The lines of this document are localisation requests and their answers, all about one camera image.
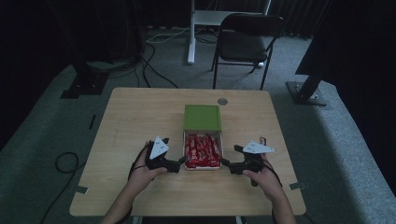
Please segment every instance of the table top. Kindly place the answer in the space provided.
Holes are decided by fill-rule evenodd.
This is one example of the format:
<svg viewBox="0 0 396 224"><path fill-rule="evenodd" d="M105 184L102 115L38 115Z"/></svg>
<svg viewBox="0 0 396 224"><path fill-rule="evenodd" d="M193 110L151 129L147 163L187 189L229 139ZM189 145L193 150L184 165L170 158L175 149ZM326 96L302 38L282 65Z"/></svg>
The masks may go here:
<svg viewBox="0 0 396 224"><path fill-rule="evenodd" d="M182 90L116 88L110 97L90 156L79 181L87 193L76 192L70 207L73 216L103 216L127 182L129 170L140 149L156 136L168 137L168 160L183 154L185 105L220 106L223 157L243 160L233 145L260 141L276 152L267 158L278 173L295 215L305 212L289 152L266 91ZM134 201L133 216L263 216L271 203L260 188L250 186L243 175L231 175L227 167L216 171L164 174L153 180Z"/></svg>

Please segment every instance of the chair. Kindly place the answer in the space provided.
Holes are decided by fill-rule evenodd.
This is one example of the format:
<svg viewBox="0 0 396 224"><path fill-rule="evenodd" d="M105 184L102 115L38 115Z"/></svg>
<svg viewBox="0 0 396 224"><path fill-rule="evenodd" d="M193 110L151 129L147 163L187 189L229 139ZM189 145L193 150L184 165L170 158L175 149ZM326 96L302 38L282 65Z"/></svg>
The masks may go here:
<svg viewBox="0 0 396 224"><path fill-rule="evenodd" d="M215 68L213 89L216 88L219 64L253 66L250 74L259 63L266 61L262 84L264 86L268 66L271 61L273 45L283 29L283 19L278 16L262 14L233 13L227 16L219 28L219 38L213 58L212 68ZM264 38L271 36L268 46L264 45ZM219 63L219 58L229 63Z"/></svg>

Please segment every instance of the chair back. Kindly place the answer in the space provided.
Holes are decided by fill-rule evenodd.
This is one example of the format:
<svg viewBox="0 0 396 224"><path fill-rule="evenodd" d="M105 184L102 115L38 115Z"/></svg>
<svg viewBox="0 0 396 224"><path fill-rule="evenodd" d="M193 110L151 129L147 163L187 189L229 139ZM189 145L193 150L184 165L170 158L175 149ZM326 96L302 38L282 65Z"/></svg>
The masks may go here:
<svg viewBox="0 0 396 224"><path fill-rule="evenodd" d="M282 29L283 19L281 17L247 13L230 14L220 25L220 31L232 30L245 35L279 37Z"/></svg>

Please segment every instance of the green box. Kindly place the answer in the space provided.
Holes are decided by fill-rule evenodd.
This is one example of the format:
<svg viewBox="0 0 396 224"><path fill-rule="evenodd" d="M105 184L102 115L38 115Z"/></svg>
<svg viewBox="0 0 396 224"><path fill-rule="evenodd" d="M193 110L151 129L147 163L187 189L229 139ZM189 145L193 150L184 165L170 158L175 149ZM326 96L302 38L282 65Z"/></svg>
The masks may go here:
<svg viewBox="0 0 396 224"><path fill-rule="evenodd" d="M223 155L221 139L221 118L218 105L185 105L184 108L183 155L186 154L186 141L190 134L215 136L217 146ZM218 170L219 167L197 166L187 170Z"/></svg>

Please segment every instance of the hand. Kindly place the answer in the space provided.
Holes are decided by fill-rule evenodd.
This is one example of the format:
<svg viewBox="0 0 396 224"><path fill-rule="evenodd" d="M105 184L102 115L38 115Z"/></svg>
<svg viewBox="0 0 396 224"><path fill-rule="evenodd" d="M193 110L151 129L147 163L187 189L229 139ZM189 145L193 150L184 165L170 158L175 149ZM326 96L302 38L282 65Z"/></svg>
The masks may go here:
<svg viewBox="0 0 396 224"><path fill-rule="evenodd" d="M264 153L262 153L262 158L264 159L266 165L271 167L271 164L269 164ZM256 181L262 191L264 191L265 197L267 197L267 199L271 202L273 202L276 198L285 196L285 192L283 191L282 186L280 185L276 176L267 168L264 167L260 173L245 170L243 171L243 174Z"/></svg>
<svg viewBox="0 0 396 224"><path fill-rule="evenodd" d="M134 193L134 196L143 191L149 183L157 176L167 172L166 168L158 168L155 170L150 170L146 166L145 158L147 155L147 149L145 149L134 166L135 170L132 171L129 177L126 188Z"/></svg>

